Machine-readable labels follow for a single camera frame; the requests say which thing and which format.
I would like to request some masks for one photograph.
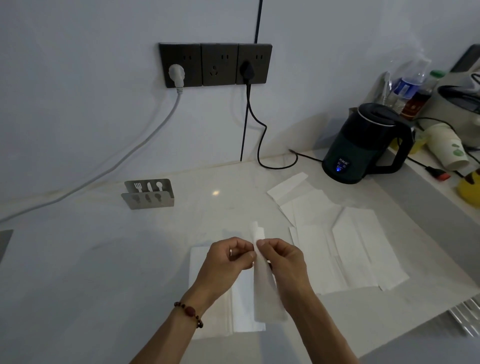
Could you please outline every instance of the blue bottle label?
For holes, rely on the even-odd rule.
[[[410,99],[415,95],[415,93],[420,88],[420,85],[413,85],[408,82],[405,82],[402,79],[399,79],[393,92],[399,97]]]

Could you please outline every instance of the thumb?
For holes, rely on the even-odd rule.
[[[278,261],[280,255],[275,251],[275,249],[267,243],[265,240],[257,241],[258,250],[262,253],[266,260],[269,260],[272,264]]]
[[[252,267],[252,263],[257,258],[256,252],[248,252],[242,254],[237,260],[234,261],[234,264],[239,270],[244,270]]]

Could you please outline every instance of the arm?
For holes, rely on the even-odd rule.
[[[347,341],[335,326],[308,280],[301,250],[280,239],[259,240],[270,260],[282,303],[293,318],[314,364],[358,364]]]
[[[201,318],[230,289],[240,272],[252,267],[255,257],[253,244],[243,239],[230,238],[213,243],[195,283],[180,302],[193,307]],[[196,328],[197,320],[188,317],[180,307],[175,307],[130,364],[180,363]]]

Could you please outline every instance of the rice cooker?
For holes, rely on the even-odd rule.
[[[446,121],[462,143],[480,146],[480,94],[476,90],[459,86],[440,86],[418,113],[419,124],[427,129],[438,124],[433,118]]]

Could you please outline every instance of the bottle with dark liquid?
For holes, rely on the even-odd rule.
[[[438,81],[444,76],[445,72],[443,71],[431,71],[427,81],[420,86],[415,95],[406,103],[401,115],[407,120],[413,120],[420,109],[423,108],[423,105],[432,97],[433,90],[436,88]]]

